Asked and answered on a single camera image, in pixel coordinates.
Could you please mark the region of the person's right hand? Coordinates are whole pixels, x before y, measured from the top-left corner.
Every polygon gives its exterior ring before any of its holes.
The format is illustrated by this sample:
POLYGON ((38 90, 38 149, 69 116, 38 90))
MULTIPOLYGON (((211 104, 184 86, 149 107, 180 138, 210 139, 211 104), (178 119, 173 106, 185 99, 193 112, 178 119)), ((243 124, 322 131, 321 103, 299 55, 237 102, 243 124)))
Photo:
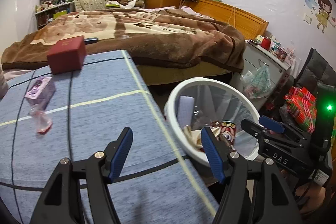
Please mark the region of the person's right hand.
POLYGON ((299 186, 295 190, 295 196, 303 196, 305 193, 304 197, 307 197, 308 200, 306 203, 303 205, 303 207, 299 210, 301 214, 307 214, 311 213, 317 209, 319 209, 326 197, 326 189, 319 186, 315 182, 312 182, 311 184, 304 184, 302 186, 299 186))

